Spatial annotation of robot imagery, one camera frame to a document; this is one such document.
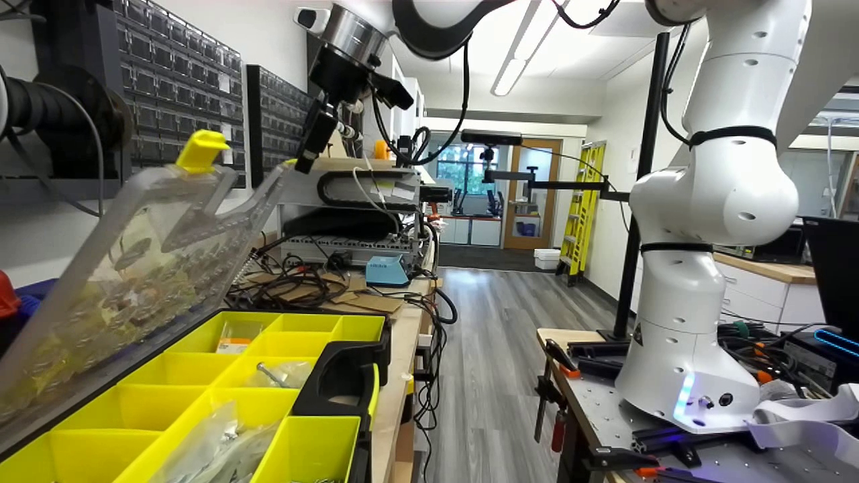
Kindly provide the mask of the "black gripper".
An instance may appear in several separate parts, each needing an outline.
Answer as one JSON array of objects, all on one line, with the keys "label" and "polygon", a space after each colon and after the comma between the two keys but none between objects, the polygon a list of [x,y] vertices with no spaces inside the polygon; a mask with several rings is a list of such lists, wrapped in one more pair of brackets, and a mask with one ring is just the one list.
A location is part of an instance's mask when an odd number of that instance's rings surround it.
[{"label": "black gripper", "polygon": [[314,111],[299,141],[298,173],[309,173],[328,149],[345,149],[350,126],[345,107],[365,98],[372,74],[372,58],[393,34],[389,4],[330,4],[314,12],[309,27],[320,39],[322,51],[310,68],[317,86]]}]

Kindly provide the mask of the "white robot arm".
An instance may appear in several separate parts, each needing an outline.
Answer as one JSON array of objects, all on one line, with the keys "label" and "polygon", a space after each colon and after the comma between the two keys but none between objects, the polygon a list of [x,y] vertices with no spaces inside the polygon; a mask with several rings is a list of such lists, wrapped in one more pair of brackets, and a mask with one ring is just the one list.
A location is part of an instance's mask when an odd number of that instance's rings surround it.
[{"label": "white robot arm", "polygon": [[[314,0],[295,23],[322,42],[298,168],[309,169],[334,130],[333,111],[371,91],[377,50],[396,39],[420,59],[458,51],[478,23],[509,0]],[[642,235],[635,330],[616,396],[693,436],[744,432],[757,419],[850,421],[856,389],[804,400],[757,381],[715,343],[725,280],[720,248],[766,244],[797,219],[797,188],[777,154],[834,91],[859,76],[859,0],[644,0],[664,25],[706,27],[686,99],[685,149],[639,177],[631,212]]]}]

